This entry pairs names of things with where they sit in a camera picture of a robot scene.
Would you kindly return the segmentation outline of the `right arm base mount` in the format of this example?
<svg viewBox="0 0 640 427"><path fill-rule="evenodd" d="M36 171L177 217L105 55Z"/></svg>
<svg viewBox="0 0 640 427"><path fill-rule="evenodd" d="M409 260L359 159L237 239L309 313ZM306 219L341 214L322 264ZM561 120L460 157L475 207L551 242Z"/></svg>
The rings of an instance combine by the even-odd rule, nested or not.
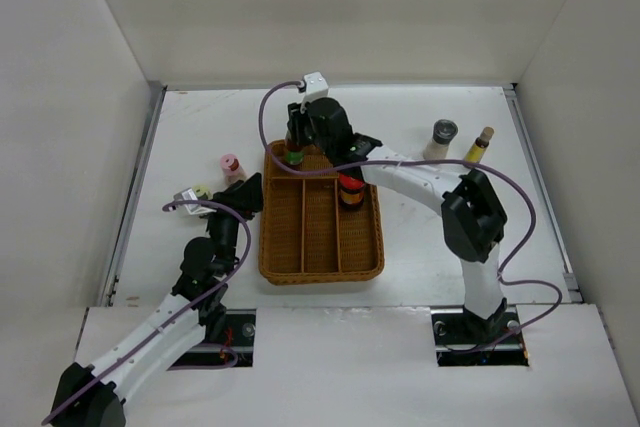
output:
<svg viewBox="0 0 640 427"><path fill-rule="evenodd" d="M529 366L521 333L497 342L519 327L520 318L514 309L508 309L488 332L472 327L461 311L434 311L431 320L439 367Z"/></svg>

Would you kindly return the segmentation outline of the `yellow lid spice shaker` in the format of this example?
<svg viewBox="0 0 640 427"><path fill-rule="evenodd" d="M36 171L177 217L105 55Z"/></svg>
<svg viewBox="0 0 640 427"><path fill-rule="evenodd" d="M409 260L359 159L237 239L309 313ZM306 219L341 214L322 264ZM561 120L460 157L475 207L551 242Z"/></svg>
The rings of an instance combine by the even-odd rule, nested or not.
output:
<svg viewBox="0 0 640 427"><path fill-rule="evenodd" d="M201 200L211 199L212 193L208 187L204 185L197 185L193 187L193 190L198 199L201 199Z"/></svg>

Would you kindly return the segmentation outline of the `red lid chili sauce jar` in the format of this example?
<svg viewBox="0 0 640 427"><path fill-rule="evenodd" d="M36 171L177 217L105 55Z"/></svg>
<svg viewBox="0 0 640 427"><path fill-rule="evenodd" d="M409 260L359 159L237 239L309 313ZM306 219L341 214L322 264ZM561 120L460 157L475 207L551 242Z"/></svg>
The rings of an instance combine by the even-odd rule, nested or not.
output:
<svg viewBox="0 0 640 427"><path fill-rule="evenodd" d="M344 174L338 176L338 201L343 208L359 209L364 203L365 190L363 181Z"/></svg>

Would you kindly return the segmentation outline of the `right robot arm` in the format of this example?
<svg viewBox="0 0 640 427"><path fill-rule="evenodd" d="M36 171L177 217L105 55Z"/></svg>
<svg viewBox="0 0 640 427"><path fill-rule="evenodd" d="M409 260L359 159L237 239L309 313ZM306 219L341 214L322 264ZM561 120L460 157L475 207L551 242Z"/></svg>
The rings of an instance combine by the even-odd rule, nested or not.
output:
<svg viewBox="0 0 640 427"><path fill-rule="evenodd" d="M295 146L313 146L347 178L392 190L439 215L445 244L461 263L464 331L479 343L495 336L506 310L498 267L507 215L487 176L457 164L422 165L354 132L333 98L291 103L287 110L287 139Z"/></svg>

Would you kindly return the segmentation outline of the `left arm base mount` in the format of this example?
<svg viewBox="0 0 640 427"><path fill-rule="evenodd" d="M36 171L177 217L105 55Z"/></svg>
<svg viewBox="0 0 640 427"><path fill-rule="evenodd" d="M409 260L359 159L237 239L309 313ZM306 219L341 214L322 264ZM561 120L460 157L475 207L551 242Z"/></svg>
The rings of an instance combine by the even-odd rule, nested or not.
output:
<svg viewBox="0 0 640 427"><path fill-rule="evenodd" d="M183 354L170 370L221 370L252 367L257 312L228 310L205 340Z"/></svg>

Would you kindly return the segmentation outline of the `yellow cap green label bottle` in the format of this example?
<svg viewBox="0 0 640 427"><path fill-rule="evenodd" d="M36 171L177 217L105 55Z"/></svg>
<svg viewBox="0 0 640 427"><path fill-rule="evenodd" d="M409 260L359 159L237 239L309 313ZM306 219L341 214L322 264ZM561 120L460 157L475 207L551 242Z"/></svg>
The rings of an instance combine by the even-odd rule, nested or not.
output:
<svg viewBox="0 0 640 427"><path fill-rule="evenodd" d="M303 163L304 156L304 147L298 145L293 140L291 132L287 131L284 138L283 163L292 169L298 169Z"/></svg>

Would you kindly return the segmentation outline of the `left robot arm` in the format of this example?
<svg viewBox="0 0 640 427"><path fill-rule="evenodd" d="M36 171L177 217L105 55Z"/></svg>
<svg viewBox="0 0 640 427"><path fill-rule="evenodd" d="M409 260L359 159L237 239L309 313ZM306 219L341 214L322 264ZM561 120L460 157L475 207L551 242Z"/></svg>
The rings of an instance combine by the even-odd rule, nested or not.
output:
<svg viewBox="0 0 640 427"><path fill-rule="evenodd" d="M143 385L198 344L224 334L222 297L246 261L238 253L240 232L264 207L262 176L237 181L209 201L206 234L184 248L178 280L154 311L117 345L87 365L72 363L61 374L50 413L51 426L123 426L126 410Z"/></svg>

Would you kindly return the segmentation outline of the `black top salt grinder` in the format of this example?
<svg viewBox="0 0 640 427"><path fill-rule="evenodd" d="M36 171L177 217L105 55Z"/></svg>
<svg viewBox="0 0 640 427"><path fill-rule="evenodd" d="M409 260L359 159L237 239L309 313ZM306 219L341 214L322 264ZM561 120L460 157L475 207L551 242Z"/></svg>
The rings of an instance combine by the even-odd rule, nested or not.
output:
<svg viewBox="0 0 640 427"><path fill-rule="evenodd" d="M449 146L458 134L458 126L449 119L439 119L433 125L432 137L424 148L424 160L443 160L447 157Z"/></svg>

